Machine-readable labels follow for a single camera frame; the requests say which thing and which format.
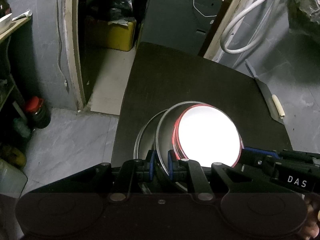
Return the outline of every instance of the red lid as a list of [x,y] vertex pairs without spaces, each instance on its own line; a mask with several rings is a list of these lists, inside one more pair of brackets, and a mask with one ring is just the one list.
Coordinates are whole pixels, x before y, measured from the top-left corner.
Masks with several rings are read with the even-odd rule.
[[40,98],[39,97],[32,97],[30,100],[26,102],[25,111],[27,113],[35,112],[39,108]]

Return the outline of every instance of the dark table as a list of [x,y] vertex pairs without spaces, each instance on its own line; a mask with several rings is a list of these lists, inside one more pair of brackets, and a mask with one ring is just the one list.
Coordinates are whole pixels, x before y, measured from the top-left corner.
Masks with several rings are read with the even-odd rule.
[[219,63],[141,42],[121,106],[112,166],[133,158],[141,127],[182,101],[200,101],[225,112],[245,146],[291,150],[285,126],[273,120],[255,81]]

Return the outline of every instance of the black device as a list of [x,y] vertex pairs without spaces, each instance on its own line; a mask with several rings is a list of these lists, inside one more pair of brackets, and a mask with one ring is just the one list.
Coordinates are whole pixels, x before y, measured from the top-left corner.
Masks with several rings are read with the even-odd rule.
[[25,239],[298,239],[319,199],[319,154],[245,148],[235,167],[201,167],[150,150],[121,167],[101,163],[25,194]]

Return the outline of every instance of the yellow bin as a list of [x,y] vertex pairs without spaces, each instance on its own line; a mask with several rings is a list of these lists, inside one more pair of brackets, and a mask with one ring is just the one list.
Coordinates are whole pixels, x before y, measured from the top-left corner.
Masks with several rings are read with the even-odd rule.
[[89,44],[129,51],[133,46],[136,20],[128,22],[128,26],[95,20],[86,19],[85,36]]

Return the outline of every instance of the tile floor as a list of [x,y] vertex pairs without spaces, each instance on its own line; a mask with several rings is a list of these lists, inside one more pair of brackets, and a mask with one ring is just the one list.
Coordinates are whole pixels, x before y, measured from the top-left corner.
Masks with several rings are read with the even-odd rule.
[[[53,108],[49,126],[36,129],[27,145],[23,171],[28,182],[22,194],[98,163],[111,162],[117,124],[118,116]],[[14,216],[16,200],[1,195],[0,202],[5,206],[9,239],[20,239],[23,234]]]
[[129,52],[116,49],[87,48],[87,62],[97,65],[99,68],[89,102],[91,111],[120,114],[135,54],[135,47]]

